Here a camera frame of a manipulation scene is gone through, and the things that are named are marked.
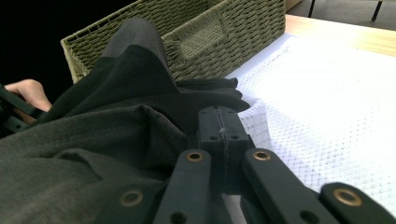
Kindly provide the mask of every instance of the black cloth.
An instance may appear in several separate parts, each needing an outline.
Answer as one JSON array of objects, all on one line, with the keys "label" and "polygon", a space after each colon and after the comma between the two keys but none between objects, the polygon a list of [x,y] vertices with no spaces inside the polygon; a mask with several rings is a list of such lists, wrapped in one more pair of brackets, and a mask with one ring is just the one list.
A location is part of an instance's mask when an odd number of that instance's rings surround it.
[{"label": "black cloth", "polygon": [[[143,30],[154,29],[137,20]],[[128,27],[115,37],[141,31]],[[151,200],[136,212],[144,223],[156,205],[151,196],[163,190],[187,149],[187,135],[196,133],[198,111],[248,108],[236,79],[178,86],[161,58],[163,49],[125,44],[117,47],[120,54],[105,53],[31,128],[0,141],[0,220],[93,223],[111,195],[142,190]]]}]

